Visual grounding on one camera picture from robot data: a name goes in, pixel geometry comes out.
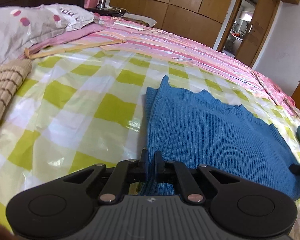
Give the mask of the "blue striped knit sweater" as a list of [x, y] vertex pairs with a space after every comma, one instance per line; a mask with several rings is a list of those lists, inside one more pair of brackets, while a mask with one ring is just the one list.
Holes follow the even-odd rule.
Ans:
[[229, 105], [208, 91], [194, 93], [170, 86], [146, 90], [149, 168], [154, 154], [164, 160], [215, 167], [246, 180], [300, 198], [300, 176], [290, 172], [297, 160], [273, 124], [255, 117], [243, 105]]

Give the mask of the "checkered yellow plastic sheet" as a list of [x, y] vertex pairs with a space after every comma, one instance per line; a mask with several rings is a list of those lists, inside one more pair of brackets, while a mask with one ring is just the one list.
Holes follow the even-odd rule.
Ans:
[[[300, 163], [300, 119], [226, 78], [121, 49], [83, 49], [35, 59], [0, 126], [0, 224], [19, 192], [95, 163], [114, 167], [147, 147], [146, 90], [208, 91], [273, 124]], [[292, 237], [300, 239], [300, 198]]]

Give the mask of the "pink striped bedspread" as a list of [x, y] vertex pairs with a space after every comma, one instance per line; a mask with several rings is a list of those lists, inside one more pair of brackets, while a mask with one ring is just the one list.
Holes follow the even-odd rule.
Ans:
[[222, 76], [256, 95], [270, 99], [276, 105], [283, 107], [288, 114], [300, 119], [300, 110], [296, 108], [294, 100], [290, 96], [286, 95], [270, 78], [238, 60], [206, 45], [161, 29], [144, 26], [145, 29], [140, 31], [115, 25], [116, 20], [130, 22], [117, 17], [101, 16], [98, 24], [104, 27], [102, 31], [68, 42], [68, 44], [80, 45], [124, 40], [125, 43], [109, 45], [107, 48], [127, 50], [187, 66], [199, 67]]

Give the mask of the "pink pillow sheet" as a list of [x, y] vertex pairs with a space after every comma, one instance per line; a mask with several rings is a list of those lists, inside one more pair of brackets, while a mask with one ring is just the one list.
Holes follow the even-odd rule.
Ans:
[[26, 48], [30, 50], [30, 54], [34, 54], [48, 46], [65, 44], [103, 29], [102, 25], [90, 23], [81, 29], [66, 31], [54, 37], [50, 34], [44, 34], [30, 40], [27, 32], [19, 28], [17, 30], [7, 28], [0, 31], [0, 65], [15, 59], [23, 59]]

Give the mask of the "white flat box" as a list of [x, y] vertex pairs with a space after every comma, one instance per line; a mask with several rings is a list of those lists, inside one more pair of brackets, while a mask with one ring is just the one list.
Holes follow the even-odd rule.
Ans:
[[124, 21], [116, 20], [114, 22], [114, 24], [115, 25], [120, 25], [120, 26], [123, 26], [123, 27], [127, 27], [127, 28], [130, 28], [130, 29], [140, 30], [140, 31], [143, 31], [145, 29], [144, 26], [142, 26], [140, 24], [137, 24], [137, 23], [133, 23], [133, 22], [124, 22]]

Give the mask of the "beige brown striped sweater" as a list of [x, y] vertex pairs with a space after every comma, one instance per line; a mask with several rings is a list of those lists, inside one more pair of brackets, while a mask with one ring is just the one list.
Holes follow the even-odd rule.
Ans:
[[32, 70], [29, 59], [13, 60], [0, 65], [0, 123], [13, 96]]

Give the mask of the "wooden door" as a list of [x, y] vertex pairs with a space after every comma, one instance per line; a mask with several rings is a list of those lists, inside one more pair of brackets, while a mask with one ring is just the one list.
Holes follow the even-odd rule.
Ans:
[[257, 2], [248, 31], [235, 56], [235, 59], [250, 68], [263, 46], [263, 41], [272, 25], [278, 4], [279, 0], [258, 0]]

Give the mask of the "wooden wardrobe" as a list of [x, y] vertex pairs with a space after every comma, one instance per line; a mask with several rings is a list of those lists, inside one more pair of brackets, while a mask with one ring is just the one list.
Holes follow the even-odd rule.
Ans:
[[231, 0], [110, 0], [110, 5], [156, 21], [155, 27], [213, 47]]

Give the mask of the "steel thermos bottle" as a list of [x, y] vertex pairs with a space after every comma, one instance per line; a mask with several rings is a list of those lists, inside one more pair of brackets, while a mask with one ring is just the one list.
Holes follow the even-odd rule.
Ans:
[[97, 9], [100, 9], [100, 10], [104, 9], [106, 7], [106, 1], [107, 0], [98, 0], [98, 4], [96, 6]]

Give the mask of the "pink storage box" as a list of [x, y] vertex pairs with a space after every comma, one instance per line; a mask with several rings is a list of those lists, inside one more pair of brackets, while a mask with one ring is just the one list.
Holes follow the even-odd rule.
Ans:
[[99, 0], [84, 0], [84, 8], [89, 9], [89, 8], [95, 8], [97, 7], [99, 3]]

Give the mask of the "grey dotted pillow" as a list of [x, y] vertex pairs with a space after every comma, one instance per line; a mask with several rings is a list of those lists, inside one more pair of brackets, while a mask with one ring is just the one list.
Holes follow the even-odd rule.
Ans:
[[0, 65], [17, 59], [25, 48], [97, 21], [96, 15], [76, 5], [0, 7]]

